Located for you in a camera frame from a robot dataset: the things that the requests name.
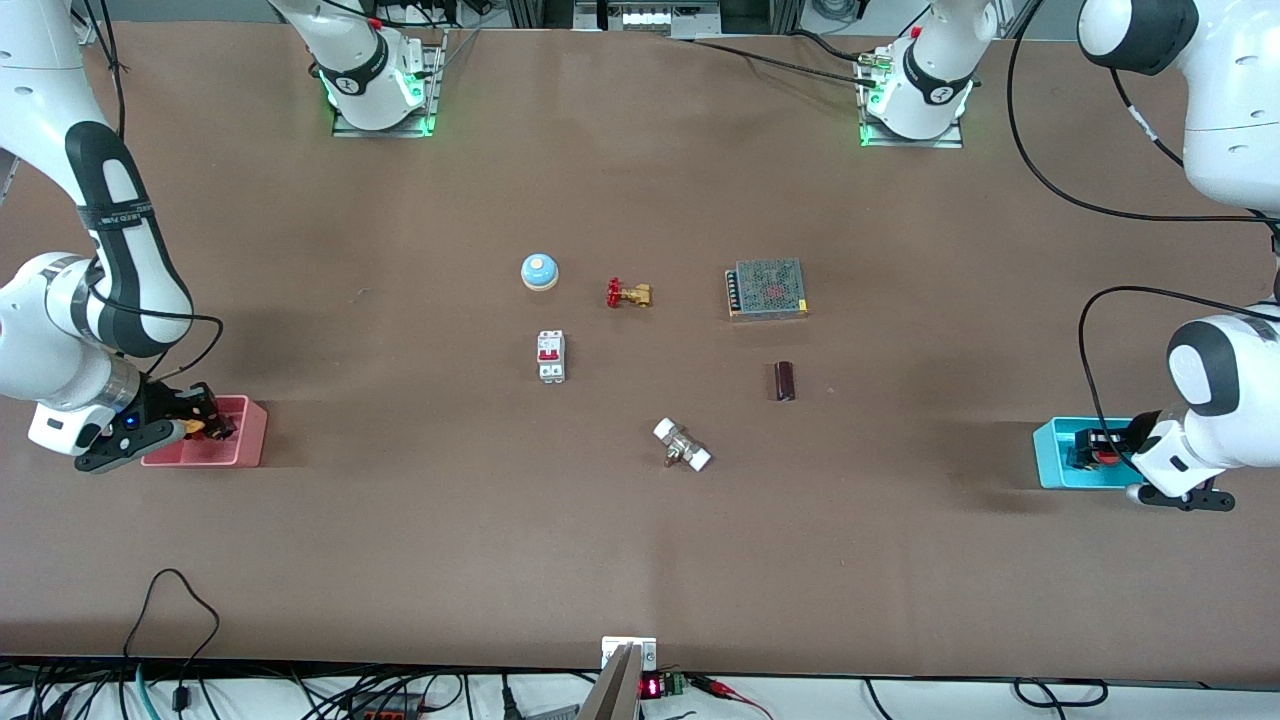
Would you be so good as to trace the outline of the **pink plastic bin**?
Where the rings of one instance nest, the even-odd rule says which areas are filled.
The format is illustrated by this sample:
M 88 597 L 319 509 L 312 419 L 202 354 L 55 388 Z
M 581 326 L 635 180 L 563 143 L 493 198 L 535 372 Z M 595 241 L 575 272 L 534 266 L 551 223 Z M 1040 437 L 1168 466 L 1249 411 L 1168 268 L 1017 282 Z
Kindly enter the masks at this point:
M 257 468 L 268 429 L 268 411 L 243 395 L 219 396 L 216 406 L 220 418 L 233 425 L 229 437 L 211 439 L 196 433 L 147 454 L 141 465 L 205 470 Z

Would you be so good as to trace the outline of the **cyan plastic bin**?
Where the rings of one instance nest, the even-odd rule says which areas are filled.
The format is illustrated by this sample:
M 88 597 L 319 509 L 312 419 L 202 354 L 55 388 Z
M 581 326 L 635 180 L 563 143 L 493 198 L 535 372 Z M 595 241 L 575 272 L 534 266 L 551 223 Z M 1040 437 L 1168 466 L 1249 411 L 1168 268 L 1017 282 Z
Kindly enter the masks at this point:
M 1125 489 L 1144 479 L 1105 479 L 1096 471 L 1079 471 L 1069 465 L 1068 455 L 1076 446 L 1076 432 L 1101 427 L 1096 416 L 1055 416 L 1033 433 L 1036 466 L 1044 489 L 1102 491 Z

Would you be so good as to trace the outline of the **metal mesh power supply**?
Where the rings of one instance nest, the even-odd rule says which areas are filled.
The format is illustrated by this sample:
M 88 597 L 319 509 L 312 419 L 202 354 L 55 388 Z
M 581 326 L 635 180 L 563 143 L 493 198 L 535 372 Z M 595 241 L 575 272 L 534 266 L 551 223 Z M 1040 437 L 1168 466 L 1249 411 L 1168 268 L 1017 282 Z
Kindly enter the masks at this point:
M 790 322 L 808 316 L 799 258 L 736 261 L 724 272 L 731 322 Z

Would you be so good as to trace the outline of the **metal valve white caps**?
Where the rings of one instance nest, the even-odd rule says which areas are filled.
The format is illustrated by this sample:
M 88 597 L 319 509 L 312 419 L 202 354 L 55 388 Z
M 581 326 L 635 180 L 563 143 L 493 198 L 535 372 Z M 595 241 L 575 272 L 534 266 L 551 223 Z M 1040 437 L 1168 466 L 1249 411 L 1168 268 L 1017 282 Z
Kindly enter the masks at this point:
M 663 461 L 666 468 L 685 465 L 694 471 L 701 471 L 713 459 L 710 451 L 692 438 L 685 425 L 671 418 L 658 421 L 653 433 L 666 448 Z

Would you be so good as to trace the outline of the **white lit control box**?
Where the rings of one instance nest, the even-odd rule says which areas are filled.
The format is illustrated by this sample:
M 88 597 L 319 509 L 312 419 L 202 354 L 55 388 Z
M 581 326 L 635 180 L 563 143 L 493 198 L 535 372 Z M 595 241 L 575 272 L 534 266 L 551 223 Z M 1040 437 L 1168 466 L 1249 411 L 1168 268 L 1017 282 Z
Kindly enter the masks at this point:
M 699 38 L 722 32 L 718 0 L 573 0 L 571 29 Z

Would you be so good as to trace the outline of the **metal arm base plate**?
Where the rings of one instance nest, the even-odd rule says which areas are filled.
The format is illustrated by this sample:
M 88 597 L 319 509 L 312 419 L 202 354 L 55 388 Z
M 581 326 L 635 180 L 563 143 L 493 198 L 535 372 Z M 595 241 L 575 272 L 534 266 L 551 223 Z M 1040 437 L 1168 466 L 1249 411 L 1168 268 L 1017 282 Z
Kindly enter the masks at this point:
M 390 28 L 385 65 L 361 95 L 344 95 L 326 83 L 335 138 L 425 138 L 434 133 L 447 45 L 425 45 Z
M 861 146 L 960 149 L 960 117 L 972 76 L 940 79 L 913 56 L 914 41 L 899 38 L 861 54 L 852 64 Z

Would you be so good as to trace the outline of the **silver table edge bracket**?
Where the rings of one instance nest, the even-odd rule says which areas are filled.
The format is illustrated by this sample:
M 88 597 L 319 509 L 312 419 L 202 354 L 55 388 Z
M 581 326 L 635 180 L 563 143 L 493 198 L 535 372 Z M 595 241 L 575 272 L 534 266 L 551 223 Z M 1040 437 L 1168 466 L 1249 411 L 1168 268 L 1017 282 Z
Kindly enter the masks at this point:
M 641 670 L 644 673 L 655 673 L 658 670 L 658 646 L 654 637 L 645 635 L 605 635 L 600 642 L 600 667 L 604 669 L 611 661 L 612 656 L 618 650 L 626 650 L 628 647 L 635 647 L 634 655 L 639 657 Z

